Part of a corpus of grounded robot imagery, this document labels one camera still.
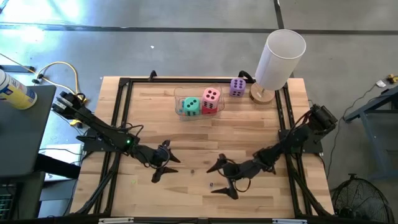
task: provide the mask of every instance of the white lamp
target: white lamp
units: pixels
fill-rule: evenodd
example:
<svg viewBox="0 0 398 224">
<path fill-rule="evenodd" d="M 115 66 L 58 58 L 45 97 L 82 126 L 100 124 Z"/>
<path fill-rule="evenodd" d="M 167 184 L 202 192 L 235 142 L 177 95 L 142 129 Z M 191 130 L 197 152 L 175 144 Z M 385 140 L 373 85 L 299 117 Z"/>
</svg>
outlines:
<svg viewBox="0 0 398 224">
<path fill-rule="evenodd" d="M 292 74 L 307 45 L 304 38 L 291 30 L 281 29 L 268 35 L 256 70 L 256 83 L 251 86 L 254 102 L 264 104 L 275 97 Z"/>
</svg>

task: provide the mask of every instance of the concrete floor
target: concrete floor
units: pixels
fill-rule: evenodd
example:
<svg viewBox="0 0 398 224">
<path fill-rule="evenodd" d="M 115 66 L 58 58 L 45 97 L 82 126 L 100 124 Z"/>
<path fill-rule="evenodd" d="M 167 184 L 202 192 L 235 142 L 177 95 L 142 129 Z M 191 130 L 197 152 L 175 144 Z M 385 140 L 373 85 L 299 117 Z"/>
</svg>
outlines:
<svg viewBox="0 0 398 224">
<path fill-rule="evenodd" d="M 276 29 L 271 0 L 117 0 L 9 1 L 1 22 L 81 24 L 117 27 L 215 27 Z M 397 30 L 398 2 L 374 0 L 280 0 L 288 29 Z M 36 68 L 63 60 L 79 73 L 80 88 L 94 110 L 103 76 L 159 75 L 236 76 L 254 74 L 267 34 L 181 32 L 62 32 L 38 29 L 0 30 L 0 51 Z M 308 97 L 341 117 L 345 108 L 390 73 L 398 73 L 396 35 L 304 35 L 307 52 L 294 75 L 305 79 Z M 0 64 L 8 63 L 0 58 Z M 32 75 L 13 74 L 26 84 Z M 55 82 L 74 86 L 62 65 L 48 69 Z M 355 108 L 377 96 L 373 89 Z M 61 123 L 56 128 L 54 123 Z M 326 165 L 336 131 L 323 140 Z M 78 142 L 76 131 L 51 114 L 46 144 Z M 342 124 L 328 179 L 336 187 L 357 173 L 376 171 L 362 124 Z M 376 181 L 398 217 L 397 179 Z"/>
</svg>

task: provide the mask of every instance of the white cylindrical lamp shade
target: white cylindrical lamp shade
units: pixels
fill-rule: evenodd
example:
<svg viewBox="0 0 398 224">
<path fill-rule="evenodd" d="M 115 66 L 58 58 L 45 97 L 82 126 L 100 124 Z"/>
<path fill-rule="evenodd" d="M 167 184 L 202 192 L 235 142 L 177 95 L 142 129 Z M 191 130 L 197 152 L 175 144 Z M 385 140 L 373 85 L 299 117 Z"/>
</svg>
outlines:
<svg viewBox="0 0 398 224">
<path fill-rule="evenodd" d="M 306 47 L 304 38 L 292 30 L 270 33 L 256 70 L 256 82 L 265 90 L 281 89 Z"/>
</svg>

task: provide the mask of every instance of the wooden table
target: wooden table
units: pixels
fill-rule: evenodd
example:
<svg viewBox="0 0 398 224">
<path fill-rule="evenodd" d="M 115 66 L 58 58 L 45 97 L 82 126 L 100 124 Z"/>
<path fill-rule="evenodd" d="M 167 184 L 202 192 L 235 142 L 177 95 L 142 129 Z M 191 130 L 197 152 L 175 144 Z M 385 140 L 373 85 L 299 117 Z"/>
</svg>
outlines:
<svg viewBox="0 0 398 224">
<path fill-rule="evenodd" d="M 111 122 L 120 77 L 104 77 L 95 115 Z M 307 93 L 301 78 L 288 80 L 294 118 L 308 107 Z M 250 100 L 246 86 L 243 98 L 229 97 L 229 85 L 223 89 L 225 109 L 220 116 L 196 121 L 180 121 L 175 113 L 174 89 L 180 86 L 203 86 L 192 83 L 135 83 L 133 86 L 128 122 L 143 124 L 140 144 L 156 148 L 171 139 L 174 155 L 182 163 L 169 162 L 176 174 L 164 174 L 160 182 L 150 180 L 154 169 L 147 169 L 137 160 L 122 156 L 114 195 L 112 217 L 220 217 L 220 218 L 291 218 L 294 217 L 292 199 L 284 156 L 275 165 L 276 175 L 260 172 L 252 179 L 246 193 L 233 200 L 226 195 L 212 194 L 212 190 L 227 187 L 227 181 L 217 172 L 206 171 L 216 162 L 219 153 L 242 162 L 262 147 L 278 142 L 280 129 L 275 99 L 267 105 Z M 124 102 L 121 103 L 119 121 Z M 78 210 L 89 199 L 100 179 L 104 153 L 95 152 L 81 167 L 71 211 Z M 328 184 L 320 158 L 304 154 L 303 164 L 307 184 L 314 196 L 333 213 Z M 247 180 L 239 180 L 237 187 L 245 189 Z M 106 205 L 108 187 L 104 191 L 102 209 Z M 298 190 L 303 212 L 301 191 Z"/>
</svg>

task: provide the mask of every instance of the fan grille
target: fan grille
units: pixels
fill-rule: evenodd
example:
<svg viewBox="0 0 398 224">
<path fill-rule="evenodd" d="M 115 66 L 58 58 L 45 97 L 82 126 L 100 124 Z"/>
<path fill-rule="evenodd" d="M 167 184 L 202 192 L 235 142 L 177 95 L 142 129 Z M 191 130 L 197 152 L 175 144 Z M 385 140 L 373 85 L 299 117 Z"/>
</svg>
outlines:
<svg viewBox="0 0 398 224">
<path fill-rule="evenodd" d="M 335 213 L 341 217 L 394 223 L 387 199 L 367 180 L 352 177 L 343 182 L 332 201 Z"/>
</svg>

